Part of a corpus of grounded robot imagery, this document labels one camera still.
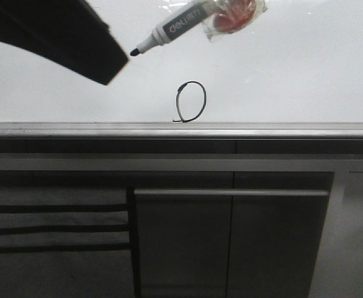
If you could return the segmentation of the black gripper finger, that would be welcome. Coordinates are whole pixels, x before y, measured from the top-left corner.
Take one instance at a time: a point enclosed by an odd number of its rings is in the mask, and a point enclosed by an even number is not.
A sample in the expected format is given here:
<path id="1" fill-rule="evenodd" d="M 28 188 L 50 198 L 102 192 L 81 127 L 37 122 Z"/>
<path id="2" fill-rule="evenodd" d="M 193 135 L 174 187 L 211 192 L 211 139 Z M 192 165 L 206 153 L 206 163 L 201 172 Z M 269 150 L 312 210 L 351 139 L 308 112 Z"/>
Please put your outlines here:
<path id="1" fill-rule="evenodd" d="M 103 85 L 129 61 L 87 1 L 0 1 L 0 42 Z"/>

